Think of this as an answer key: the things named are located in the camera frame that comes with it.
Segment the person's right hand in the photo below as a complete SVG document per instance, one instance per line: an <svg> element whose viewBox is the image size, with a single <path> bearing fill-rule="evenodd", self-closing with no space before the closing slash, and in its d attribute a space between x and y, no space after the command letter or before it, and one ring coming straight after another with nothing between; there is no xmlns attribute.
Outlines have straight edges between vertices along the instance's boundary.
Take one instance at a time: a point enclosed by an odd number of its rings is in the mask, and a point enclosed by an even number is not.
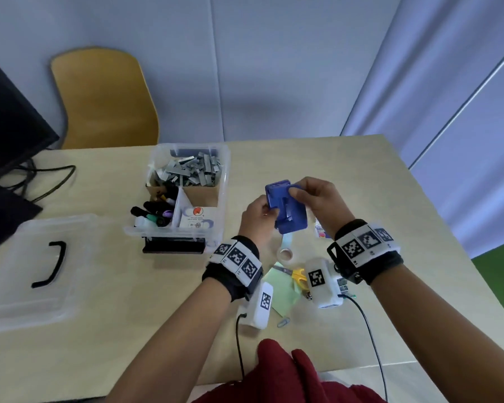
<svg viewBox="0 0 504 403"><path fill-rule="evenodd" d="M332 182L305 177L297 184L302 189L289 188L289 194L310 208L330 237L355 219Z"/></svg>

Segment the hand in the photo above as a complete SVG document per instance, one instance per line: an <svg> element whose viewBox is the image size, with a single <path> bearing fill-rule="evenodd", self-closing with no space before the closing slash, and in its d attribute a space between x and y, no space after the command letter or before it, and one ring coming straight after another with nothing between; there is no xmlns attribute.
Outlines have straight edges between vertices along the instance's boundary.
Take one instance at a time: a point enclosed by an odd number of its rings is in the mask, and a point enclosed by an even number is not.
<svg viewBox="0 0 504 403"><path fill-rule="evenodd" d="M260 249L271 238L277 216L278 209L269 210L267 197L262 195L243 212L238 234L248 237Z"/></svg>
<svg viewBox="0 0 504 403"><path fill-rule="evenodd" d="M330 237L355 219L332 182L305 177L297 184L302 189L289 188L289 194L310 208Z"/></svg>

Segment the blue plastic case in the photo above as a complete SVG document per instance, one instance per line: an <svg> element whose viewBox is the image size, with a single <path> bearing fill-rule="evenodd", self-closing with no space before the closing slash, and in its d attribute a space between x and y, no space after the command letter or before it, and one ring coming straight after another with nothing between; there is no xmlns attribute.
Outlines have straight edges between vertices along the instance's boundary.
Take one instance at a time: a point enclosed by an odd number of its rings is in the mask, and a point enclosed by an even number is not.
<svg viewBox="0 0 504 403"><path fill-rule="evenodd" d="M299 185L292 184L287 179L265 186L269 208L280 209L275 228L282 235L308 227L306 207L289 195L291 187L300 188Z"/></svg>

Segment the wristband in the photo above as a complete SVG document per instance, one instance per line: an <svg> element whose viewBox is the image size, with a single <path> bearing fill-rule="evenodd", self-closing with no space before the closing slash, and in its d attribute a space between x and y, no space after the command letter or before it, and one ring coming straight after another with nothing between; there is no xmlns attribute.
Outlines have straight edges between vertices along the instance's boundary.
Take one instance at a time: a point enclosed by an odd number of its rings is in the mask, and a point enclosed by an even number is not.
<svg viewBox="0 0 504 403"><path fill-rule="evenodd" d="M244 236L221 243L209 258L202 280L212 277L224 285L232 301L249 299L263 275L256 245Z"/></svg>
<svg viewBox="0 0 504 403"><path fill-rule="evenodd" d="M335 238L327 252L336 270L355 284L363 279L371 284L383 271L403 263L399 244L376 223L355 219L340 228Z"/></svg>

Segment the clear plastic container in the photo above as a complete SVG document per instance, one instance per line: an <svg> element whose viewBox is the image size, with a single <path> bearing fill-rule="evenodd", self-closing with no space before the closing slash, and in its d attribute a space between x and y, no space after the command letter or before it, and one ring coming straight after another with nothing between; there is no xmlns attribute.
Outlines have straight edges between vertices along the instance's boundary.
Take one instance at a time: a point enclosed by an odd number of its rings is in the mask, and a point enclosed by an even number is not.
<svg viewBox="0 0 504 403"><path fill-rule="evenodd" d="M205 252L213 252L222 242L224 234L224 218L226 213L226 191L228 186L228 175L230 165L230 152L226 144L159 144L151 152L151 158L148 164L147 185L153 182L153 173L155 169L165 167L168 163L179 157L188 157L198 153L217 156L221 162L220 181L215 187L206 186L185 186L179 187L179 196L176 201L174 217L172 223L160 228L136 228L134 227L134 216L129 218L130 224L124 227L124 231L129 236L140 237L183 237L183 238L205 238ZM185 194L187 201L181 201L180 196ZM149 193L146 189L146 200L149 199ZM218 209L214 225L209 229L180 228L179 222L181 214L186 206L216 206Z"/></svg>
<svg viewBox="0 0 504 403"><path fill-rule="evenodd" d="M90 287L98 220L87 214L19 226L0 265L0 332L74 315Z"/></svg>

